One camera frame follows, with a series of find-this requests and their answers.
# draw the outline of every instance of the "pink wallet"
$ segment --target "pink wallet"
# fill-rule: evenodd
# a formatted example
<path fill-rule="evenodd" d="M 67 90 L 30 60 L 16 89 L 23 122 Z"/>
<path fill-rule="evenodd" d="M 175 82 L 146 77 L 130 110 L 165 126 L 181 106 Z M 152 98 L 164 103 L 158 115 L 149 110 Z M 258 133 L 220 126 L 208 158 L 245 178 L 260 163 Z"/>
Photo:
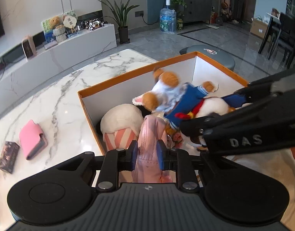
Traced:
<path fill-rule="evenodd" d="M 32 159 L 48 145 L 43 130 L 39 124 L 34 123 L 33 120 L 29 120 L 21 129 L 19 139 L 27 160 Z"/>

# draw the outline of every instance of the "gray cabinet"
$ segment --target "gray cabinet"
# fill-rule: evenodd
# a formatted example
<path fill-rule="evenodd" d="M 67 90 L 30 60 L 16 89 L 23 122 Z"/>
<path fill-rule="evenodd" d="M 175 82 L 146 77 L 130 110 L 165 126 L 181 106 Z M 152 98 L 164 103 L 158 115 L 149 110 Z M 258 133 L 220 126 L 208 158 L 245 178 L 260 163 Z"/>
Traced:
<path fill-rule="evenodd" d="M 212 0 L 184 0 L 184 22 L 206 21 L 210 19 Z"/>

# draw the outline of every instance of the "blue bottle label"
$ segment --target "blue bottle label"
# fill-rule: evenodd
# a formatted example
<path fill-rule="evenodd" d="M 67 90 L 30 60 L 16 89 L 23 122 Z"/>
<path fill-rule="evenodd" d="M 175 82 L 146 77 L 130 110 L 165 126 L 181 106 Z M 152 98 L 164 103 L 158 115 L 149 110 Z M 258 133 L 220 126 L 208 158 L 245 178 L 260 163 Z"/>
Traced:
<path fill-rule="evenodd" d="M 171 21 L 172 20 L 172 17 L 171 16 L 163 16 L 163 15 L 160 15 L 160 20 L 168 20 L 168 21 Z"/>

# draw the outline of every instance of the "red and white striped fabric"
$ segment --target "red and white striped fabric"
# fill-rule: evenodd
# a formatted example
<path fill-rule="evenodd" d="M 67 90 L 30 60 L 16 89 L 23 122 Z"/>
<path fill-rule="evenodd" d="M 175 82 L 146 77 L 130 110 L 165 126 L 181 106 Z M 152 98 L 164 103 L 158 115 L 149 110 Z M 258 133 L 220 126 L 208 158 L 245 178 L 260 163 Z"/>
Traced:
<path fill-rule="evenodd" d="M 138 137 L 131 128 L 124 128 L 114 133 L 104 134 L 104 142 L 108 151 L 116 148 L 128 149 L 132 140 L 138 140 Z"/>

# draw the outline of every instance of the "brown wooden door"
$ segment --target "brown wooden door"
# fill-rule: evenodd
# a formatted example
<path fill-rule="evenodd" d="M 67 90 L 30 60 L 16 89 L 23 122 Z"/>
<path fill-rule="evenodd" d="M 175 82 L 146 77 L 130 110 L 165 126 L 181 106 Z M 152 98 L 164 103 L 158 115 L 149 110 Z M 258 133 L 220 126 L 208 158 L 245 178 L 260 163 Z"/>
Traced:
<path fill-rule="evenodd" d="M 252 22 L 251 18 L 254 15 L 254 8 L 256 6 L 256 0 L 243 0 L 244 5 L 244 13 L 243 13 L 243 20 L 247 22 Z"/>

